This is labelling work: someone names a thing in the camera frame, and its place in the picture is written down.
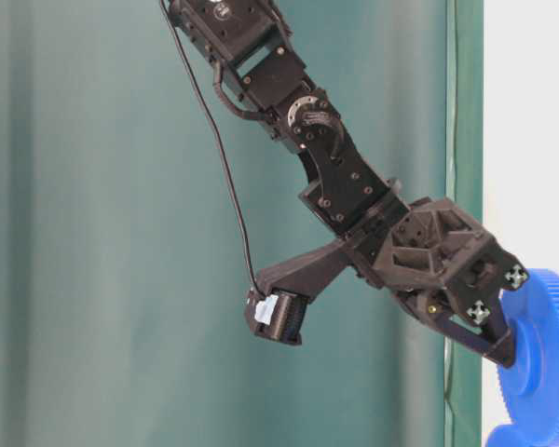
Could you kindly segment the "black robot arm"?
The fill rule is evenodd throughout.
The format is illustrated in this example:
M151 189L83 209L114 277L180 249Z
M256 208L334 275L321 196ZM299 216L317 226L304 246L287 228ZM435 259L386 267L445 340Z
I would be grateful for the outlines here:
M252 275L245 318L259 337L300 345L307 307L345 269L388 289L434 331L503 367L516 339L501 307L528 274L454 201L401 199L358 152L324 89L307 75L271 1L167 1L172 32L213 69L220 101L301 160L303 203L334 241Z

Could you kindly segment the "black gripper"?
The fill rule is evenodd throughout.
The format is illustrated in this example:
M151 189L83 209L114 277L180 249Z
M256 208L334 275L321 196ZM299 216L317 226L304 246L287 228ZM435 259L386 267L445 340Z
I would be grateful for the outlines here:
M413 318L445 337L510 368L515 335L503 312L503 290L527 280L518 259L453 201L429 198L406 205L373 197L337 215L339 236L357 272L386 288ZM469 326L482 326L483 335Z

